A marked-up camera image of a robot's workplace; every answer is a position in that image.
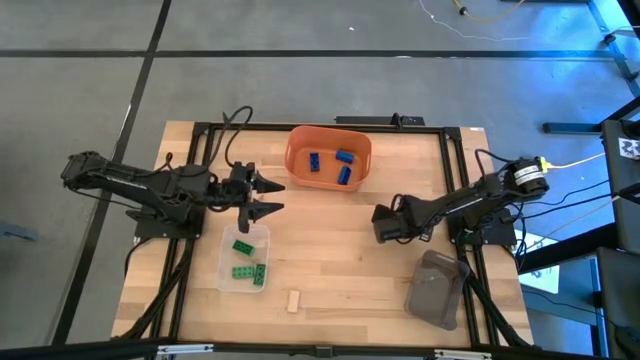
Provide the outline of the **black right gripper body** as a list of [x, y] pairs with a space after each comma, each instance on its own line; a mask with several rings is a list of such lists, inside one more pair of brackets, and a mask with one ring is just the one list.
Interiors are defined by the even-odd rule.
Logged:
[[392, 239], [399, 244], [409, 244], [415, 239], [429, 242], [432, 237], [435, 205], [412, 195], [396, 194], [391, 202], [398, 229]]

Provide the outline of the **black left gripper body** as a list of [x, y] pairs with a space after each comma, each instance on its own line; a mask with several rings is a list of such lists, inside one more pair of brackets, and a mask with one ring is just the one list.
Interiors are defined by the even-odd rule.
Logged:
[[251, 202], [253, 171], [252, 164], [243, 165], [241, 162], [235, 162], [231, 166], [229, 176], [221, 183], [221, 208], [238, 208], [238, 229], [241, 233], [248, 233], [250, 228], [248, 204]]

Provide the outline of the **smoky grey plastic bin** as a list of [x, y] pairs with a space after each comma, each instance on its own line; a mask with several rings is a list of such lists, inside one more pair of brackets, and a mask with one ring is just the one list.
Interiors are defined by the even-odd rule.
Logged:
[[425, 322], [452, 331], [469, 266], [455, 258], [428, 250], [418, 260], [410, 280], [405, 311]]

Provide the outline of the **orange plastic bin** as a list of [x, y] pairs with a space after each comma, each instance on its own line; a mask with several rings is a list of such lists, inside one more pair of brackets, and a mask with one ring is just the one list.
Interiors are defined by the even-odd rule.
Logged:
[[[353, 153], [352, 164], [335, 159], [338, 150]], [[317, 152], [320, 171], [311, 172], [309, 154]], [[300, 186], [343, 192], [356, 191], [368, 176], [371, 168], [372, 142], [364, 133], [319, 126], [298, 126], [288, 138], [284, 165], [293, 181]], [[349, 183], [337, 183], [340, 169], [351, 168]]]

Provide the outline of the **clear plastic bin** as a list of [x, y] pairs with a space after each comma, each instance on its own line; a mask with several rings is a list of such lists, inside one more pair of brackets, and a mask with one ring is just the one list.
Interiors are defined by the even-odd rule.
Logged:
[[[241, 254], [232, 249], [235, 240], [241, 240], [255, 247], [252, 257]], [[248, 233], [241, 233], [236, 226], [227, 226], [224, 229], [219, 261], [217, 288], [226, 292], [259, 293], [267, 283], [268, 263], [270, 249], [270, 231], [264, 225], [251, 225]], [[253, 284], [253, 278], [233, 279], [231, 269], [238, 266], [255, 266], [265, 264], [267, 274], [265, 284], [262, 287]]]

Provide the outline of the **white printed paper sheet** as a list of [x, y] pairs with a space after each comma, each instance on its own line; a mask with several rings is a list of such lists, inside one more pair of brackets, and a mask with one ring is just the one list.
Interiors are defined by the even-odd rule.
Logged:
[[[529, 234], [524, 235], [522, 232], [517, 231], [517, 235], [522, 235], [523, 239], [520, 239], [518, 245], [523, 244], [522, 250], [518, 252], [518, 255], [527, 256], [534, 250], [542, 249], [547, 245], [556, 243], [556, 240], [543, 238], [540, 235]], [[519, 282], [521, 285], [534, 288], [549, 294], [557, 294], [559, 291], [559, 278], [560, 278], [560, 266], [554, 265], [551, 267], [543, 268], [541, 270], [534, 270], [529, 273], [524, 273], [519, 276]]]

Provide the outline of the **black diagonal bar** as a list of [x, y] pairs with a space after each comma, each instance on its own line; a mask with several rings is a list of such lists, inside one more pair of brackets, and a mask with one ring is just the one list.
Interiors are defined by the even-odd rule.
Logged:
[[618, 230], [610, 223], [569, 239], [543, 246], [516, 257], [518, 274], [526, 274], [545, 269], [563, 262], [584, 258], [596, 252], [598, 248], [616, 249]]

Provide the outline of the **black floor bar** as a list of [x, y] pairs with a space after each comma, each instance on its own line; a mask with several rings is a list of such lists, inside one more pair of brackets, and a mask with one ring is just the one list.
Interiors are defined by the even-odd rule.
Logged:
[[633, 116], [640, 113], [640, 96], [610, 114], [600, 122], [596, 123], [571, 123], [571, 122], [545, 122], [542, 124], [542, 131], [546, 134], [599, 134], [603, 125], [608, 120], [630, 121]]

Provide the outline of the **black equipment case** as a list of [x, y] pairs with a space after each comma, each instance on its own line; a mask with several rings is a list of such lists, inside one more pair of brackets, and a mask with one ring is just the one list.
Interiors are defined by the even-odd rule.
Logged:
[[596, 251], [609, 356], [640, 360], [640, 255]]
[[627, 122], [606, 121], [602, 128], [603, 143], [610, 188], [619, 196], [613, 203], [618, 247], [640, 254], [640, 160], [619, 155], [618, 139], [633, 139], [625, 133], [625, 125]]

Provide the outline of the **black-white fiducial marker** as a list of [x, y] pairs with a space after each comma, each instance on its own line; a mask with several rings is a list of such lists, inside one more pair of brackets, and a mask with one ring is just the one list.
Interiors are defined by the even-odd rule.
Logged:
[[618, 149], [621, 157], [640, 160], [640, 140], [619, 138]]

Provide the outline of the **black crossbeam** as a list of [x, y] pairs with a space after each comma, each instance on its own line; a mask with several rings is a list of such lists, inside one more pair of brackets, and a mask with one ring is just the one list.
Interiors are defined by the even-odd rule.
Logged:
[[[48, 345], [0, 350], [0, 360], [130, 360], [156, 356], [160, 345], [178, 344], [170, 338], [116, 339], [63, 345]], [[572, 353], [554, 352], [538, 347], [506, 347], [474, 345], [470, 348], [445, 347], [386, 347], [347, 345], [282, 345], [241, 343], [184, 343], [213, 344], [208, 353], [265, 353], [306, 355], [318, 359], [338, 356], [406, 356], [434, 359], [435, 349], [467, 350], [491, 353], [493, 360], [622, 360]]]

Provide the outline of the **grey floor object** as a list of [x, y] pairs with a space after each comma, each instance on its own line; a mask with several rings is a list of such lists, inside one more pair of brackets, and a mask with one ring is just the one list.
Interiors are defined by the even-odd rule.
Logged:
[[0, 238], [9, 236], [32, 241], [36, 241], [38, 239], [38, 233], [34, 230], [5, 221], [0, 221]]

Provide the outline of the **black stand leg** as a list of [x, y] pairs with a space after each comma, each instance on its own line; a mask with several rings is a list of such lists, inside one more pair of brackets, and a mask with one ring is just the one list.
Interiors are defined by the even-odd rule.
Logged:
[[640, 96], [640, 12], [635, 0], [590, 0], [588, 8], [632, 95]]

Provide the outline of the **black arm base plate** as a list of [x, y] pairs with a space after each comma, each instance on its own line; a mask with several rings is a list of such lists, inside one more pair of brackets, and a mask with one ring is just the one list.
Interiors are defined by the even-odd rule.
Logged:
[[136, 222], [136, 237], [195, 239], [202, 233], [205, 209], [192, 208], [186, 220], [182, 222], [164, 218], [153, 213], [150, 208], [144, 208], [142, 211], [127, 210], [126, 215]]
[[511, 246], [516, 244], [512, 220], [506, 208], [491, 212], [471, 209], [448, 216], [447, 226], [453, 243]]

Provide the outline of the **silver metal bracket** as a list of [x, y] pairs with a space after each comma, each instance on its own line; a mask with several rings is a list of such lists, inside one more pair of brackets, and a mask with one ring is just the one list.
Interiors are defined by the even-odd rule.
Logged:
[[182, 354], [200, 354], [213, 352], [213, 344], [173, 344], [160, 345], [157, 347], [157, 356], [174, 356]]
[[452, 349], [435, 349], [435, 360], [493, 360], [491, 353], [452, 350]]

